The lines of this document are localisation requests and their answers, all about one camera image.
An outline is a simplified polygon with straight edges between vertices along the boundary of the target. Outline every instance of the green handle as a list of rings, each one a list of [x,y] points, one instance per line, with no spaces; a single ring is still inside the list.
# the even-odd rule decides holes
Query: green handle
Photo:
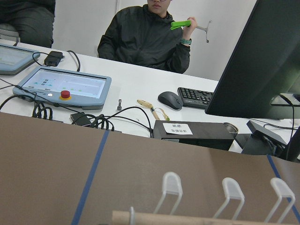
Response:
[[[190,20],[179,21],[179,22],[172,22],[171,23],[171,30],[177,29],[179,27],[188,27],[190,25],[191,25],[191,21]]]

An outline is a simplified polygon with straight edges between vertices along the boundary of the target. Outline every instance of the blue tape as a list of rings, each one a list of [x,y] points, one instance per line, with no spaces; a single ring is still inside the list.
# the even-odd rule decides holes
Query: blue tape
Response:
[[[272,169],[273,169],[273,171],[275,173],[275,176],[277,178],[281,179],[280,174],[279,174],[279,172],[278,172],[278,170],[277,170],[277,168],[275,166],[275,163],[274,163],[272,157],[270,155],[267,155],[267,157],[268,157],[269,163],[270,163],[270,165],[271,165],[271,167],[272,167]],[[296,208],[295,205],[292,206],[292,211],[294,212],[294,214],[295,214],[295,216],[296,216],[296,218],[298,220],[298,223],[300,224],[300,214],[299,214],[299,212],[298,212],[298,210],[297,210],[297,208]]]
[[[83,212],[83,208],[84,208],[86,199],[88,197],[88,194],[89,194],[89,191],[90,191],[90,187],[92,185],[92,182],[93,182],[96,170],[97,170],[97,166],[99,164],[99,161],[100,161],[100,158],[101,158],[101,155],[102,155],[102,152],[103,152],[103,149],[104,149],[104,146],[105,146],[108,134],[109,134],[109,131],[106,130],[105,133],[104,133],[104,135],[103,135],[103,137],[102,137],[102,140],[101,140],[101,143],[99,145],[98,151],[96,153],[93,165],[92,165],[92,167],[90,169],[90,173],[89,173],[88,179],[86,180],[86,183],[85,183],[84,189],[82,191],[82,194],[81,194],[79,203],[77,205],[77,209],[76,209],[76,212],[74,214],[74,217],[73,217],[71,225],[78,225],[78,223],[79,223],[79,220],[80,220],[81,214]]]

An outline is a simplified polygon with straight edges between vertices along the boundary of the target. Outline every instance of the man in black jacket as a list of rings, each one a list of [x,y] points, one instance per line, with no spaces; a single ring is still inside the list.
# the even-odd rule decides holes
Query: man in black jacket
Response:
[[[0,23],[9,23],[23,43],[51,48],[55,0],[0,0]]]
[[[98,46],[100,58],[184,73],[189,66],[190,37],[197,26],[171,30],[167,11],[171,0],[147,0],[143,7],[128,7],[113,18]]]

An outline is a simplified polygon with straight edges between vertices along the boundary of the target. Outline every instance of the table surface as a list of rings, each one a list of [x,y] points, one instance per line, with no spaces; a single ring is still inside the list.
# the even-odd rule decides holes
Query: table surface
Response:
[[[0,43],[12,45],[14,42],[0,39]],[[43,48],[34,45],[27,45],[23,43],[18,44],[19,47],[29,48],[45,53],[49,53],[53,49]],[[65,58],[60,62],[57,68],[66,70],[77,70],[77,60],[72,53],[63,51]],[[43,64],[46,55],[41,54],[38,62]],[[153,104],[154,108],[162,108],[165,113],[170,117],[170,120],[174,121],[198,121],[198,122],[229,122],[234,124],[238,129],[240,134],[251,133],[246,123],[249,119],[244,118],[230,118],[230,117],[220,117],[207,115],[203,109],[183,107],[180,111],[173,110],[172,108],[160,103],[158,101],[158,95],[164,91],[172,91],[177,93],[178,87],[187,87],[196,90],[205,90],[213,92],[218,81],[208,80],[200,77],[194,77],[189,75],[177,74],[168,71],[162,71],[147,67],[141,67],[121,62],[116,62],[112,60],[104,60],[100,58],[95,58],[86,55],[78,54],[81,63],[80,72],[104,75],[112,78],[112,84],[110,86],[109,93],[106,98],[106,102],[102,110],[82,110],[80,108],[73,108],[75,110],[105,116],[110,116],[115,114],[117,111],[118,100],[122,99],[122,109],[131,106],[138,106],[143,108],[137,103],[137,99],[142,99]],[[26,75],[28,75],[34,68],[38,67],[38,64],[34,63],[24,69],[22,72],[16,75],[0,75],[0,78],[10,82],[12,84],[18,84]],[[0,88],[6,87],[7,84],[0,81]],[[0,90],[0,102],[3,102],[8,97],[12,96],[12,87]],[[53,109],[53,119],[63,121],[64,123],[71,124],[70,114],[74,113],[64,108]],[[21,99],[11,99],[2,108],[2,112],[31,116],[33,110],[33,103],[23,101]],[[155,119],[149,109],[144,108],[147,113],[151,127],[154,126]],[[163,119],[163,115],[157,110],[158,116]],[[146,126],[148,126],[148,121],[146,116],[139,109],[129,109],[123,111],[119,116],[128,117],[135,121],[138,121]],[[125,134],[138,135],[149,137],[150,134],[147,129],[142,126],[124,119],[110,119],[114,124],[115,130],[121,131]],[[263,119],[265,122],[276,124],[279,126],[291,127],[291,120],[267,120]],[[282,136],[282,138],[289,142],[290,130],[277,129],[268,127],[273,132]],[[230,151],[241,152],[241,148],[234,141]]]

